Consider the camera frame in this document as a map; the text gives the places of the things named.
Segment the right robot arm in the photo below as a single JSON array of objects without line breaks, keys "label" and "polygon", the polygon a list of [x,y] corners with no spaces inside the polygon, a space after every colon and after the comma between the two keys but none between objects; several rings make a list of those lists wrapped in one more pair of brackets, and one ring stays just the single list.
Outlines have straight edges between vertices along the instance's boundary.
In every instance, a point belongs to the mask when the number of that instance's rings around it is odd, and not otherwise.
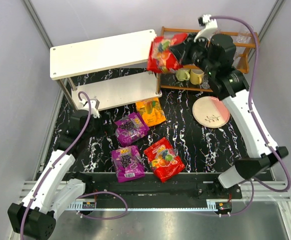
[{"label": "right robot arm", "polygon": [[208,76],[210,88],[229,110],[243,137],[247,157],[218,176],[225,189],[254,178],[288,156],[288,149],[278,146],[254,107],[249,97],[252,85],[232,65],[236,46],[229,35],[216,34],[208,40],[188,34],[169,50],[182,66],[193,64]]}]

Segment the small red candy bag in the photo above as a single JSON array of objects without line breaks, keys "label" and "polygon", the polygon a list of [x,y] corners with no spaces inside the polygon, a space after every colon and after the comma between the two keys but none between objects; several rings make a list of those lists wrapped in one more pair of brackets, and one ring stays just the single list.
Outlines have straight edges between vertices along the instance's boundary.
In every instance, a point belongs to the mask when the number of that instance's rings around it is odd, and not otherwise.
[{"label": "small red candy bag", "polygon": [[162,183],[185,169],[181,158],[165,137],[145,149],[144,154],[152,172]]}]

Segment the large red candy bag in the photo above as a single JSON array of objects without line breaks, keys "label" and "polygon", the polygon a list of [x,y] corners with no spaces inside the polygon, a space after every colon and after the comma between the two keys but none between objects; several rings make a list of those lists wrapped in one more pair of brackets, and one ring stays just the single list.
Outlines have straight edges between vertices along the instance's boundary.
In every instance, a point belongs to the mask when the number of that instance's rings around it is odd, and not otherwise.
[{"label": "large red candy bag", "polygon": [[147,60],[147,70],[157,74],[175,73],[182,68],[170,48],[181,44],[187,33],[178,33],[173,37],[157,36],[153,39]]}]

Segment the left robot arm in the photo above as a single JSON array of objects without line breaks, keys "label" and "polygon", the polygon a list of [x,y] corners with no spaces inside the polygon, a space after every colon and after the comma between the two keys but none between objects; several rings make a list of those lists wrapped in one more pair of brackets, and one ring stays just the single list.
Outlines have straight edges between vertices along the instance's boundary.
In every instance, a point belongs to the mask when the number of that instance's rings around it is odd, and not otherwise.
[{"label": "left robot arm", "polygon": [[7,210],[15,233],[36,240],[47,240],[52,235],[57,219],[66,208],[83,194],[93,191],[93,178],[75,172],[69,175],[66,186],[58,186],[74,164],[76,158],[86,149],[90,138],[104,137],[113,133],[113,120],[109,113],[99,118],[87,110],[74,112],[69,123],[60,133],[55,149],[35,185],[20,203],[12,203]]}]

